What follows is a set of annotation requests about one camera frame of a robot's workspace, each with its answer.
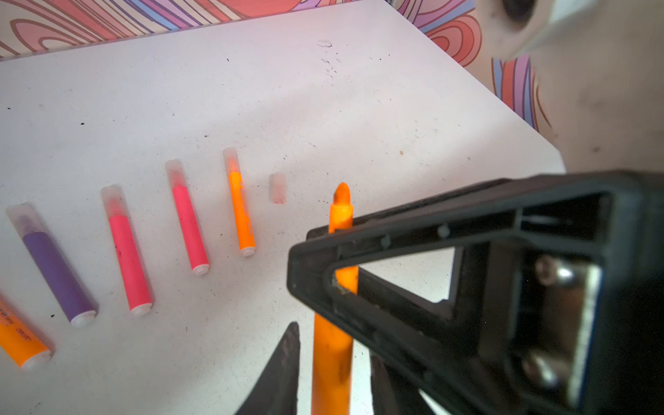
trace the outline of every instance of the highlighter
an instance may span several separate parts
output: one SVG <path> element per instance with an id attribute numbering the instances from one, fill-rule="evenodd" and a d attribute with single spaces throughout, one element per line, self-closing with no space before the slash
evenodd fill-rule
<path id="1" fill-rule="evenodd" d="M 171 184 L 177 216 L 180 218 L 180 228 L 182 229 L 182 236 L 185 239 L 185 247 L 187 248 L 187 255 L 189 255 L 191 271 L 194 275 L 201 276 L 210 270 L 210 262 L 205 253 L 199 223 L 196 220 L 196 212 L 194 211 L 194 206 L 191 204 L 189 190 L 187 190 L 182 163 L 179 160 L 167 161 L 166 172 L 168 173 L 168 180 Z"/>
<path id="2" fill-rule="evenodd" d="M 131 232 L 129 211 L 119 186 L 107 186 L 102 189 L 102 200 L 111 227 L 116 255 L 120 265 L 122 281 L 127 293 L 129 312 L 134 317 L 147 314 L 152 308 L 152 299 L 147 288 L 141 258 Z"/>
<path id="3" fill-rule="evenodd" d="M 97 311 L 46 232 L 35 208 L 29 203 L 10 206 L 7 208 L 7 216 L 28 248 L 67 320 L 74 327 L 90 324 Z"/>
<path id="4" fill-rule="evenodd" d="M 353 225 L 351 192 L 341 183 L 330 207 L 329 233 Z M 349 266 L 335 271 L 340 286 L 357 294 L 359 269 Z M 313 321 L 312 415 L 347 415 L 351 407 L 353 338 L 316 314 Z"/>
<path id="5" fill-rule="evenodd" d="M 256 251 L 256 243 L 254 241 L 254 231 L 251 228 L 251 221 L 249 220 L 249 210 L 247 209 L 246 197 L 244 196 L 244 186 L 242 186 L 238 152 L 232 147 L 225 149 L 224 162 L 226 163 L 226 173 L 228 174 L 228 184 L 230 185 L 230 196 L 233 202 L 235 227 L 237 227 L 238 230 L 240 253 L 242 256 L 251 256 Z"/>
<path id="6" fill-rule="evenodd" d="M 24 371 L 50 360 L 50 350 L 6 305 L 0 302 L 0 346 Z"/>

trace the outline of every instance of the orange marker tip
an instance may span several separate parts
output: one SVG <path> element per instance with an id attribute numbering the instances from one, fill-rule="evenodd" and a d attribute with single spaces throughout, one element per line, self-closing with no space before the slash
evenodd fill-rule
<path id="1" fill-rule="evenodd" d="M 351 204 L 351 190 L 346 183 L 341 183 L 334 192 L 335 205 L 349 205 Z"/>

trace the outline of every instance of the patterned wallpaper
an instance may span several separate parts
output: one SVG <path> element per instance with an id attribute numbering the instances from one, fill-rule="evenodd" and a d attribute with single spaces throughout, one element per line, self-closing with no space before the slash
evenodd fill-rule
<path id="1" fill-rule="evenodd" d="M 0 58 L 112 41 L 350 0 L 0 0 Z M 543 136 L 553 135 L 528 56 L 482 48 L 474 0 L 389 0 Z"/>

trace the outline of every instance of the white table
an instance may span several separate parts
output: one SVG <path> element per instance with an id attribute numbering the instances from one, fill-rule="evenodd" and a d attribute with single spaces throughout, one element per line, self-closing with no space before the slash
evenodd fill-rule
<path id="1" fill-rule="evenodd" d="M 563 170 L 548 142 L 382 0 L 8 60 L 0 79 L 1 207 L 32 201 L 99 305 L 91 326 L 69 326 L 0 216 L 0 293 L 55 350 L 31 374 L 0 355 L 2 414 L 232 414 L 293 320 L 307 414 L 313 313 L 286 290 L 287 252 L 327 223 L 341 181 L 360 215 Z M 229 146 L 256 233 L 249 259 L 221 162 Z M 175 157 L 212 263 L 201 278 L 165 176 Z M 268 202 L 275 171 L 288 176 L 286 205 Z M 140 319 L 99 196 L 112 183 L 155 298 Z M 444 258 L 430 265 L 449 268 Z M 392 273 L 415 288 L 445 285 L 404 269 Z M 355 357 L 351 409 L 371 413 L 366 349 Z"/>

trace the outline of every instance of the purple marker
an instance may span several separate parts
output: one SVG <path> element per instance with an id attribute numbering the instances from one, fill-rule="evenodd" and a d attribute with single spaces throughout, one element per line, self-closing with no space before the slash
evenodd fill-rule
<path id="1" fill-rule="evenodd" d="M 97 311 L 46 233 L 46 227 L 35 208 L 29 203 L 23 203 L 10 206 L 6 211 L 69 322 L 74 327 L 90 324 Z"/>

